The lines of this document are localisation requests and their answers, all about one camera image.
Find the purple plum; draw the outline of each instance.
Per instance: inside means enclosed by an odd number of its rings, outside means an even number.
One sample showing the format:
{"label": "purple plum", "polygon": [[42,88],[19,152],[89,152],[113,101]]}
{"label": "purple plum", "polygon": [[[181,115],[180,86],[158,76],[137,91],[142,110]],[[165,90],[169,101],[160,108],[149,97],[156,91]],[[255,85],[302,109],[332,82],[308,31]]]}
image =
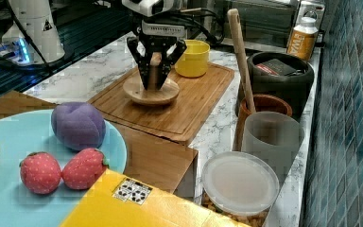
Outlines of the purple plum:
{"label": "purple plum", "polygon": [[105,137],[106,126],[101,113],[86,102],[66,102],[51,115],[56,137],[76,151],[99,148]]}

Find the robotic claw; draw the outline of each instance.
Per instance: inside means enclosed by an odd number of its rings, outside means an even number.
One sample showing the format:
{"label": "robotic claw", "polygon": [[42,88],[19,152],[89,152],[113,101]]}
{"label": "robotic claw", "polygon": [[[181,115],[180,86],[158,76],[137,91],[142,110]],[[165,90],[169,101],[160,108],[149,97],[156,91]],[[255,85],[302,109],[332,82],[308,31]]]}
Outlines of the robotic claw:
{"label": "robotic claw", "polygon": [[[160,90],[166,81],[167,75],[182,56],[187,46],[182,37],[185,37],[183,25],[171,25],[158,21],[166,19],[164,12],[181,8],[179,0],[122,0],[122,4],[132,10],[132,31],[136,37],[127,39],[131,55],[138,64],[141,81],[144,88]],[[144,55],[138,50],[141,43],[145,49]],[[176,46],[171,54],[169,49]],[[160,53],[159,65],[151,64],[154,53]]]}

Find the yellow object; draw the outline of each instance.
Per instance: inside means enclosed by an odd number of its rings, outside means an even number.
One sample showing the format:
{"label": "yellow object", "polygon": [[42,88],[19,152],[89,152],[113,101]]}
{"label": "yellow object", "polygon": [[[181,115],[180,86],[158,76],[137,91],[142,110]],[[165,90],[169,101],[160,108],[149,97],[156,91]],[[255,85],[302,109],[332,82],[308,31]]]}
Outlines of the yellow object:
{"label": "yellow object", "polygon": [[210,46],[197,40],[185,40],[187,49],[175,64],[176,72],[184,77],[196,78],[208,70]]}
{"label": "yellow object", "polygon": [[248,227],[191,201],[107,170],[61,227]]}

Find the wooden cutting board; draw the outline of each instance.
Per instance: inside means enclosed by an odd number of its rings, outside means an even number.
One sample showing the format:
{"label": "wooden cutting board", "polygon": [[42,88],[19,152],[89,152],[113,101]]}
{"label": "wooden cutting board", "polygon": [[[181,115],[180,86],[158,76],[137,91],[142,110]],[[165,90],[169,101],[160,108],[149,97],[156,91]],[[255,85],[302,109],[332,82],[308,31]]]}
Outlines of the wooden cutting board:
{"label": "wooden cutting board", "polygon": [[194,79],[172,69],[168,77],[178,83],[179,96],[168,105],[148,107],[134,103],[123,91],[126,79],[138,73],[131,69],[88,102],[109,121],[184,145],[194,139],[234,77],[234,70],[213,63],[205,75]]}

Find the wooden spoon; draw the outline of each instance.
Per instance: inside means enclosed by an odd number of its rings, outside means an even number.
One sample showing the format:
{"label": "wooden spoon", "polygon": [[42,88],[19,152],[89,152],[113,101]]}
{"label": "wooden spoon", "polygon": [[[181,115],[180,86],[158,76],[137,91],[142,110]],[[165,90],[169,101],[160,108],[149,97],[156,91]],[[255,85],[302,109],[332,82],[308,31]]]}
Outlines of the wooden spoon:
{"label": "wooden spoon", "polygon": [[247,109],[254,114],[255,105],[252,97],[252,88],[250,82],[249,67],[247,66],[246,49],[243,43],[243,34],[241,32],[240,16],[237,9],[228,11],[229,25],[232,33],[234,54],[237,58],[238,70],[240,71],[241,84],[243,86],[244,96],[246,98]]}

